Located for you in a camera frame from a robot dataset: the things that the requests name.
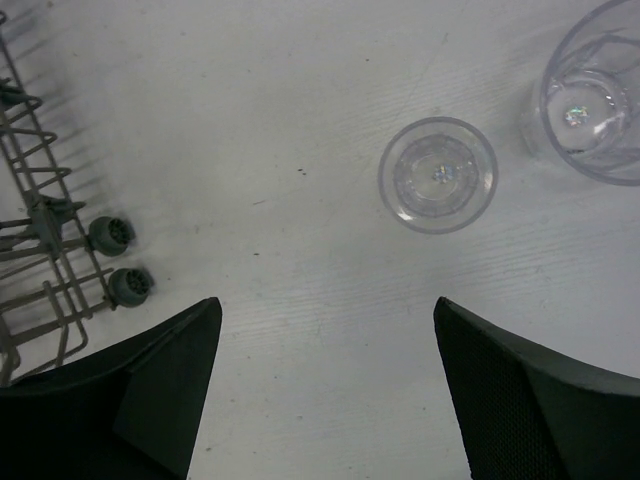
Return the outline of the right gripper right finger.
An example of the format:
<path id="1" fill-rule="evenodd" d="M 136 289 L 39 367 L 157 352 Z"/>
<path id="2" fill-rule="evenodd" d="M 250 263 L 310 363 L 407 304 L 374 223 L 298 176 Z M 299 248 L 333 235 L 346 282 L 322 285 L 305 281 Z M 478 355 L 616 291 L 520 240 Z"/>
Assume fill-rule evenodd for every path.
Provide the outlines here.
<path id="1" fill-rule="evenodd" d="M 434 329 L 474 479 L 636 479 L 639 381 L 441 297 Z"/>

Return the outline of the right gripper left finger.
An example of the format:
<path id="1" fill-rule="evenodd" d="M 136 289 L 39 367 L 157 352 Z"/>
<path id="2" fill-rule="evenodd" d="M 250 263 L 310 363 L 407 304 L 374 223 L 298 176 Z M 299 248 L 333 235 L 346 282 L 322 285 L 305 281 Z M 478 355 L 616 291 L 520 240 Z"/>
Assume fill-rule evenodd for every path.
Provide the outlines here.
<path id="1" fill-rule="evenodd" d="M 207 298 L 2 388 L 2 478 L 187 478 L 221 326 Z"/>

